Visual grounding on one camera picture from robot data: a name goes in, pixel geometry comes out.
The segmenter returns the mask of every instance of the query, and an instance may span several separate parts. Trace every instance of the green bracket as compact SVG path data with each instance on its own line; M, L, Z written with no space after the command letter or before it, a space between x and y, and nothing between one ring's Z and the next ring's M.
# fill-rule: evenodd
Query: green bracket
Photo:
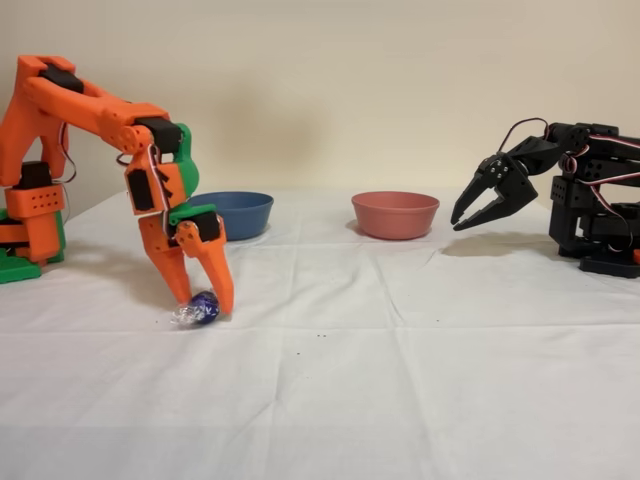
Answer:
M60 251L47 260L47 263L60 263L64 260L64 249L67 247L67 238L64 235L64 222L62 214L56 212L56 224L58 225L58 240L60 241Z
M207 212L215 212L216 206L213 204L210 205L189 205L188 203L183 203L178 205L176 208L172 209L169 212L169 224L174 227L179 224L182 220L187 218L192 218L196 215L200 215L201 213Z
M173 163L178 165L184 192L189 198L198 188L200 173L198 173L198 167L196 167L191 158L191 130L184 123L176 123L176 125L182 130L182 143L180 143L178 152L173 156Z

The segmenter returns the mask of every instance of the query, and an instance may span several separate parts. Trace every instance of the bowl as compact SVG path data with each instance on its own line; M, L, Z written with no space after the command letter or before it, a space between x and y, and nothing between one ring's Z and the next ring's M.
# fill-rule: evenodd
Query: bowl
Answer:
M384 240L426 235L440 206L436 198L410 192L360 193L351 202L362 231Z
M212 192L189 199L193 206L216 206L224 220L227 240L246 240L257 237L267 228L273 197L257 192Z

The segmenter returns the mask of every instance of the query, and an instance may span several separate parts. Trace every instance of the pink bowl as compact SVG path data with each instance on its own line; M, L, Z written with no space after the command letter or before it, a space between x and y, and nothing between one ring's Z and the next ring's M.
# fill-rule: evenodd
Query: pink bowl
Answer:
M351 199L360 228L372 237L410 240L429 233L438 199L409 192L366 192Z

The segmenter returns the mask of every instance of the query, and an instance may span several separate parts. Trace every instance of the green base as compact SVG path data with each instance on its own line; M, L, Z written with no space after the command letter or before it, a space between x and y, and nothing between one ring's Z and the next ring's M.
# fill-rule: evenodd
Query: green base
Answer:
M0 209L0 220L7 218L7 210ZM64 248L67 241L64 235L64 226L62 215L60 212L56 214L56 222L58 224L58 239L60 240L60 251L53 257L47 259L47 263L59 263L64 260ZM13 257L7 255L7 250L0 248L0 284L19 282L21 280L29 280L38 278L42 275L40 265L30 262L26 258Z
M7 251L0 249L0 283L19 282L42 275L39 265L26 258L9 257Z

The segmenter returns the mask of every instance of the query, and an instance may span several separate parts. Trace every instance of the orange robotic arm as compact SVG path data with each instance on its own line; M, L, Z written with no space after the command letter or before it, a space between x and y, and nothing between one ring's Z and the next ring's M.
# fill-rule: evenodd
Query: orange robotic arm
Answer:
M191 298L186 253L201 262L221 310L229 313L233 282L224 257L224 223L215 207L185 203L198 182L188 128L172 123L168 113L154 105L124 101L77 78L75 66L61 57L18 58L14 95L0 124L0 184L11 187L5 190L7 211L0 216L0 227L17 223L24 231L0 228L0 248L16 247L16 255L42 264L63 247L56 220L64 208L63 195L52 180L64 173L67 124L132 155L125 179L133 211L145 215L140 219L145 250L176 299L186 303ZM42 142L41 162L23 163L37 138ZM163 163L163 154L173 154L173 162ZM178 231L189 234L178 239ZM15 242L25 235L27 242Z

